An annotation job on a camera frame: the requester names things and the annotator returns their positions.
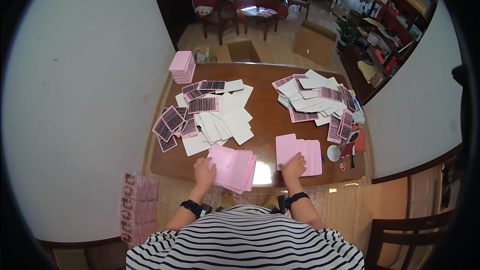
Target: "coffee table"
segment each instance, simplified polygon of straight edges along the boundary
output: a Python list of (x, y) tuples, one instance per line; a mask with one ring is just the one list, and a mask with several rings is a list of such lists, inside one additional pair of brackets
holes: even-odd
[[(240, 13), (245, 15), (247, 18), (253, 18), (255, 21), (262, 22), (265, 24), (265, 29), (263, 31), (263, 40), (267, 40), (267, 33), (268, 33), (268, 28), (270, 25), (275, 23), (275, 32), (277, 31), (277, 27), (279, 26), (279, 15), (274, 14), (268, 17), (260, 16), (259, 13), (262, 13), (264, 11), (268, 10), (266, 7), (262, 6), (257, 6), (257, 5), (250, 5), (250, 6), (245, 6), (240, 9)], [(248, 19), (245, 19), (245, 33), (247, 33), (248, 29)]]
[[(253, 119), (250, 121), (254, 137), (241, 146), (233, 138), (223, 146), (233, 149), (252, 150), (257, 155), (254, 187), (284, 187), (282, 175), (276, 170), (275, 137), (295, 133), (297, 139), (319, 140), (321, 153), (326, 163), (322, 164), (321, 175), (300, 177), (303, 186), (317, 186), (332, 183), (347, 182), (365, 176), (364, 154), (355, 154), (355, 168), (351, 168), (351, 159), (345, 157), (338, 163), (345, 163), (345, 171), (333, 164), (327, 158), (327, 148), (338, 145), (327, 141), (328, 125), (315, 126), (314, 121), (291, 123), (289, 111), (283, 107), (277, 98), (279, 94), (272, 82), (292, 74), (303, 74), (308, 69), (279, 65), (252, 63), (199, 63), (196, 65), (193, 81), (242, 79), (243, 83), (253, 87), (253, 92), (245, 106)], [(320, 72), (325, 77), (335, 77), (339, 83), (346, 85), (345, 78), (338, 74)], [(166, 98), (165, 106), (177, 106), (175, 95), (182, 92), (185, 85), (172, 84)], [(194, 181), (194, 163), (198, 158), (206, 157), (208, 151), (203, 151), (187, 157), (182, 139), (177, 139), (178, 146), (162, 153), (160, 145), (155, 142), (151, 163), (154, 174), (182, 180)]]

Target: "marker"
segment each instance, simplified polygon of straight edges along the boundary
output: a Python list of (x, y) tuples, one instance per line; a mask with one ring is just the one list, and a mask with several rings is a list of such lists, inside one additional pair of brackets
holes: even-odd
[(352, 147), (352, 168), (355, 168), (355, 145)]

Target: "scissors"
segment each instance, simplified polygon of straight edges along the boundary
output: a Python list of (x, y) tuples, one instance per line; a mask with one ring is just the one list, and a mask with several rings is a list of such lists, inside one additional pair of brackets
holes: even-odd
[(337, 164), (336, 162), (334, 162), (333, 164), (337, 165), (338, 167), (340, 167), (340, 170), (342, 171), (345, 171), (345, 167), (347, 166), (347, 164), (345, 164), (344, 162), (341, 163), (341, 164)]

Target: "white box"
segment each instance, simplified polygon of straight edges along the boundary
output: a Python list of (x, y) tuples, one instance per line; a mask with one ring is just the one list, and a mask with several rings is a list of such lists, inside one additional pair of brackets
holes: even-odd
[(195, 9), (195, 12), (199, 13), (202, 16), (208, 15), (211, 12), (213, 12), (213, 7), (211, 6), (205, 6), (205, 5), (199, 5)]

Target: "tiled floor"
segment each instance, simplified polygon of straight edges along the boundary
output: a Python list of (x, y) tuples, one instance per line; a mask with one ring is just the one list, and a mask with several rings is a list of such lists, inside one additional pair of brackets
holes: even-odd
[[(338, 6), (333, 10), (336, 14), (345, 14), (345, 10)], [(342, 74), (348, 81), (339, 56), (335, 51), (332, 52), (330, 61), (326, 66), (315, 64), (291, 51), (298, 27), (305, 18), (305, 11), (299, 12), (293, 6), (289, 12), (290, 14), (286, 19), (279, 21), (277, 32), (274, 32), (273, 28), (268, 31), (265, 43), (273, 51), (274, 62), (276, 64), (286, 64), (306, 69), (336, 72)], [(330, 12), (327, 11), (327, 4), (324, 2), (316, 1), (313, 4), (308, 20), (327, 27), (332, 31), (337, 30), (333, 22), (334, 19)], [(263, 30), (261, 28), (249, 27), (248, 34), (245, 35), (243, 34), (243, 25), (241, 24), (240, 32), (240, 36), (237, 36), (234, 28), (231, 28), (224, 33), (223, 42), (227, 43), (238, 39), (263, 40)], [(178, 48), (179, 50), (193, 50), (199, 45), (209, 45), (213, 49), (213, 53), (215, 53), (219, 43), (214, 28), (208, 31), (208, 38), (204, 39), (202, 27), (199, 24), (189, 26), (178, 43)], [(161, 102), (159, 108), (162, 108), (163, 104), (164, 102)], [(366, 129), (367, 133), (366, 176), (360, 180), (348, 183), (308, 187), (306, 192), (312, 199), (323, 221), (328, 226), (340, 231), (347, 241), (356, 245), (365, 254), (368, 247), (372, 219), (405, 218), (407, 183), (405, 178), (390, 183), (371, 184), (374, 163), (368, 138), (369, 128), (367, 125), (361, 125), (361, 127)], [(153, 146), (149, 147), (150, 149), (146, 154), (145, 173), (150, 176), (156, 176), (149, 169)], [(159, 230), (164, 228), (167, 221), (194, 185), (191, 182), (166, 177), (160, 177), (160, 181), (157, 217)], [(228, 195), (222, 188), (213, 186), (205, 202), (212, 205), (214, 210), (219, 205), (224, 207), (245, 203), (261, 205), (268, 194), (281, 194), (282, 190), (254, 188), (251, 192), (243, 195)]]

